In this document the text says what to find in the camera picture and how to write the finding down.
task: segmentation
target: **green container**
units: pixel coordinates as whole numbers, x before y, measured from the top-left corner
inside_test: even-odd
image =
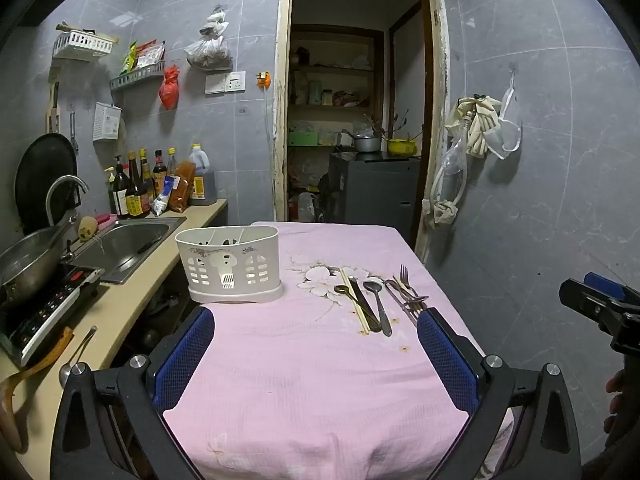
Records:
[[[289,132],[289,146],[317,146],[317,132]]]

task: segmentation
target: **red plastic bag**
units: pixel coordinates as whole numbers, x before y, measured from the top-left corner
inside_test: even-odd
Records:
[[[164,69],[164,81],[160,85],[158,95],[167,110],[175,108],[178,104],[178,95],[180,95],[180,89],[178,88],[179,75],[180,71],[175,65]]]

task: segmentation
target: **yellow bowl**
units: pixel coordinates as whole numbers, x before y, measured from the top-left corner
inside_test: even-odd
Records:
[[[393,155],[413,155],[417,146],[414,140],[389,139],[386,142],[386,150]]]

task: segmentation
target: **light switch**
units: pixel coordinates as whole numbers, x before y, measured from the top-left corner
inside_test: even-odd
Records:
[[[205,94],[221,94],[226,88],[226,74],[210,74],[204,78]]]
[[[226,92],[239,92],[244,90],[244,76],[245,72],[231,72],[226,75],[225,91]]]

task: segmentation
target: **blue gripper pad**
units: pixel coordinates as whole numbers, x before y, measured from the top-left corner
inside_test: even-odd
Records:
[[[418,339],[455,407],[471,415],[478,407],[478,387],[464,359],[447,335],[423,310],[418,318]]]
[[[583,281],[585,285],[590,286],[591,288],[595,288],[597,291],[603,294],[607,294],[614,300],[625,300],[625,290],[622,285],[612,280],[608,280],[607,278],[603,278],[595,272],[589,272],[584,277]]]
[[[193,372],[213,339],[214,321],[205,309],[164,362],[156,376],[156,394],[153,404],[159,413],[178,404]]]

